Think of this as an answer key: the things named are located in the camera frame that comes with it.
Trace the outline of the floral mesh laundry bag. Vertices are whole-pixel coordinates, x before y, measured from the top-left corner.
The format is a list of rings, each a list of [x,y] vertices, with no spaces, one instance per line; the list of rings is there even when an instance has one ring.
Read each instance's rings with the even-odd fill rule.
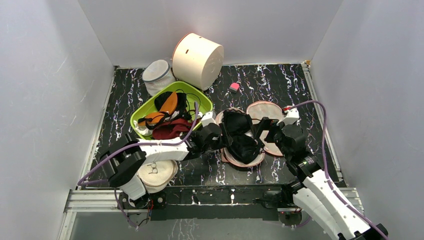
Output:
[[[283,118],[283,113],[282,113],[282,109],[281,107],[279,107],[277,104],[269,102],[269,101],[256,101],[252,104],[250,104],[246,111],[243,111],[241,109],[238,108],[228,108],[228,109],[235,109],[237,111],[240,112],[244,112],[248,115],[250,115],[250,117],[252,118],[252,125],[254,124],[258,124],[259,121],[264,118],[264,117],[268,117],[269,119],[277,119],[277,120],[281,120]],[[215,121],[217,124],[222,123],[222,117],[223,117],[223,111],[221,111],[220,113],[218,113],[217,117],[215,118]],[[268,130],[264,130],[263,133],[260,136],[261,140],[264,140],[264,138],[266,137],[266,135],[269,133]],[[252,131],[249,131],[246,133],[248,136],[253,137],[253,133]],[[264,159],[265,159],[265,155],[266,154],[271,154],[277,157],[282,157],[283,153],[278,149],[278,147],[276,145],[274,145],[273,143],[267,143],[264,142],[264,147],[262,150],[262,153],[258,155],[258,157],[251,163],[249,164],[243,164],[239,161],[237,161],[228,151],[227,147],[222,148],[220,150],[221,152],[221,160],[223,162],[228,162],[236,167],[239,168],[249,168],[249,167],[254,167],[258,164],[260,164]]]

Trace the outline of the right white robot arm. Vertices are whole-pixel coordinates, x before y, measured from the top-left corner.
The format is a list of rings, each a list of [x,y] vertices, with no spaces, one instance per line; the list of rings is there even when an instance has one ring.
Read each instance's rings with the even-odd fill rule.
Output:
[[[324,164],[307,149],[300,126],[264,117],[252,126],[254,138],[267,131],[265,142],[275,144],[296,179],[283,187],[282,202],[302,208],[333,240],[386,240],[388,231],[373,224],[326,176]]]

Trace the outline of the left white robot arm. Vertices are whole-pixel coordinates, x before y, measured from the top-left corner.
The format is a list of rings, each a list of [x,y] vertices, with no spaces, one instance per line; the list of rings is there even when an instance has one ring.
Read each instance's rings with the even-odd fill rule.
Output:
[[[146,185],[138,176],[143,165],[161,161],[188,161],[207,151],[229,147],[233,138],[224,124],[210,123],[192,130],[184,137],[166,140],[146,140],[125,136],[101,156],[99,166],[111,188],[121,189],[137,208],[149,203]]]

